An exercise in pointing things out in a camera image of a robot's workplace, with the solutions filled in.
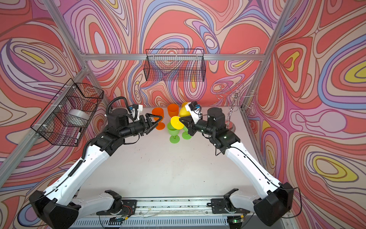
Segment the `yellow wine glass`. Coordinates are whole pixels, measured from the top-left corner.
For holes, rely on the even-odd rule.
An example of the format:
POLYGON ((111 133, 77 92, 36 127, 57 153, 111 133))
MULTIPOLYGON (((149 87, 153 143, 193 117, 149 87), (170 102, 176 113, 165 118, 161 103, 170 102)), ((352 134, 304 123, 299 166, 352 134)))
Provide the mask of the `yellow wine glass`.
POLYGON ((188 102, 183 103, 181 106, 172 104, 168 107, 168 113, 171 116, 170 124, 173 128, 181 130, 184 124, 180 121, 182 117, 190 116, 190 112, 186 109, 188 102))

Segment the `green wine glass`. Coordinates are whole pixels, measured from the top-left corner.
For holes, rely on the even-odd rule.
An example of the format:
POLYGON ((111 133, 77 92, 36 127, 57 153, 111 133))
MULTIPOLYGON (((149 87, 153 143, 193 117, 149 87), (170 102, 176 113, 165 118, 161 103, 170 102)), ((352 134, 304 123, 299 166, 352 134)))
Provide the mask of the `green wine glass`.
POLYGON ((189 140, 192 138, 192 136, 188 133, 188 128, 186 127, 183 128, 182 138, 185 140, 189 140))
POLYGON ((168 133, 171 135, 169 140, 172 144, 177 144, 180 141, 179 130, 175 129, 171 123, 167 125, 168 133))

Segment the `orange wine glass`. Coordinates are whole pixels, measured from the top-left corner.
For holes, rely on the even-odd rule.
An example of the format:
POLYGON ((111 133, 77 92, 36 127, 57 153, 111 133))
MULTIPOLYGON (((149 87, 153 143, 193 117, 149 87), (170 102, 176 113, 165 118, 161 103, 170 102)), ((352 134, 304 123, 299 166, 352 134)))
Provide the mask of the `orange wine glass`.
POLYGON ((162 117, 162 120, 159 122, 158 126, 156 127, 157 130, 163 130, 165 128, 165 124, 163 123, 164 119, 164 110, 160 107, 156 107, 152 110, 153 115, 158 115, 162 117))
POLYGON ((167 110, 168 110, 169 116, 170 117, 178 116, 179 115, 179 109, 180 109, 180 107, 177 104, 168 105, 167 110))

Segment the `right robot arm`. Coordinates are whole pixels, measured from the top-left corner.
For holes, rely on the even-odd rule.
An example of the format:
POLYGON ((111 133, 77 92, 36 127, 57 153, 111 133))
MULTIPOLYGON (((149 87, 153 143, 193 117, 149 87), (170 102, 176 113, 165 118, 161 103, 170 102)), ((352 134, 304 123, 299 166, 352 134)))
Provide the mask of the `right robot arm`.
POLYGON ((185 108, 189 116, 181 117, 179 121, 188 129, 188 134, 207 135, 210 143, 239 167, 257 191, 258 197, 251 198, 235 190, 229 195, 229 203, 234 208, 254 212, 267 226, 274 225, 291 210, 294 187, 288 182, 280 182, 247 151, 240 138, 227 129, 221 108, 208 109, 207 120, 203 120, 196 103, 188 103, 185 108))

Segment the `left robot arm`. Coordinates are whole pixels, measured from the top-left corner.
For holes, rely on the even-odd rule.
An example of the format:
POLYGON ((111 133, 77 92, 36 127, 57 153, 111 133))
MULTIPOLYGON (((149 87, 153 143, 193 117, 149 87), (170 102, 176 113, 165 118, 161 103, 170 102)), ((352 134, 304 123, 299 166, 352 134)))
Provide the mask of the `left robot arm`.
POLYGON ((119 96, 108 104, 107 126, 85 144, 77 162, 44 191, 36 190, 30 195, 29 201, 37 217, 52 229, 68 229, 76 220, 97 212, 119 215, 123 210, 122 197, 112 190, 91 198, 74 197, 103 162, 119 147, 128 144, 126 138, 147 135, 163 120, 161 115, 141 115, 142 105, 126 104, 125 108, 113 109, 113 103, 119 100, 127 101, 119 96))

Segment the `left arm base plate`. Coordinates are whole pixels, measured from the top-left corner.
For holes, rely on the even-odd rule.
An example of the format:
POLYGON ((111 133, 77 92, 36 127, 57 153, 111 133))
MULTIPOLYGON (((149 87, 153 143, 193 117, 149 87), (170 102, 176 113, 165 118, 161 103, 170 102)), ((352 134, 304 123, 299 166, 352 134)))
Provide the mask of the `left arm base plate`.
POLYGON ((111 209, 99 211, 98 216, 132 216, 136 211, 136 199, 122 199, 119 203, 113 203, 111 209))

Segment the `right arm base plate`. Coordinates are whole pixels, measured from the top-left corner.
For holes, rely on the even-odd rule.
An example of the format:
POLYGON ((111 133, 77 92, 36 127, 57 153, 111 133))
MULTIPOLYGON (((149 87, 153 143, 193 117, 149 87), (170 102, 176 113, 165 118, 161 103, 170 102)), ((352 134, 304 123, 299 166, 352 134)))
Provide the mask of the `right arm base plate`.
POLYGON ((210 202, 206 204, 211 208, 213 214, 248 214, 250 211, 244 209, 238 209, 225 198, 212 198, 210 202))

